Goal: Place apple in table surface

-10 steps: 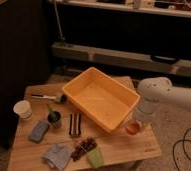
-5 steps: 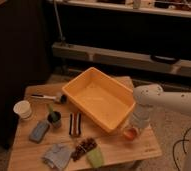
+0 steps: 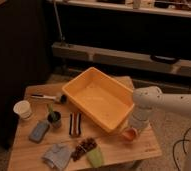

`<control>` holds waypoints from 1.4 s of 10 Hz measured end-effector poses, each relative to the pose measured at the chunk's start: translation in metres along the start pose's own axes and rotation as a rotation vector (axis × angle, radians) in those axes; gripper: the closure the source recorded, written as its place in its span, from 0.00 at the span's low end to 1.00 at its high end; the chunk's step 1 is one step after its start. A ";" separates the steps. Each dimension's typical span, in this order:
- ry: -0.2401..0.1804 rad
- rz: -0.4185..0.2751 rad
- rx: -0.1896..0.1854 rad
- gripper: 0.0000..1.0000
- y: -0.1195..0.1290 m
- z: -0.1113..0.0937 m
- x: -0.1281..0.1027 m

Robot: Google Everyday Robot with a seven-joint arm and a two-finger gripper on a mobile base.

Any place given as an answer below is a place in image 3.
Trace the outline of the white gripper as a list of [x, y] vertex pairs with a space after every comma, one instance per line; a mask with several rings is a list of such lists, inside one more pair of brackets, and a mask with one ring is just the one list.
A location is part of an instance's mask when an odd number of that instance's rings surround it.
[[134, 111], [128, 119], [128, 125], [135, 129], [138, 133], [141, 133], [149, 124], [149, 117], [145, 112]]

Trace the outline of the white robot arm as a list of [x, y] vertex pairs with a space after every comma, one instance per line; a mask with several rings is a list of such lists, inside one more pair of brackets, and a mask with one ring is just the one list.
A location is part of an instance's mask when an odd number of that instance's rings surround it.
[[[157, 86], [137, 88], [132, 93], [134, 108], [129, 116], [129, 126], [138, 132], [144, 130], [153, 108], [177, 113], [191, 119], [191, 94], [163, 93]], [[184, 171], [191, 171], [191, 143]]]

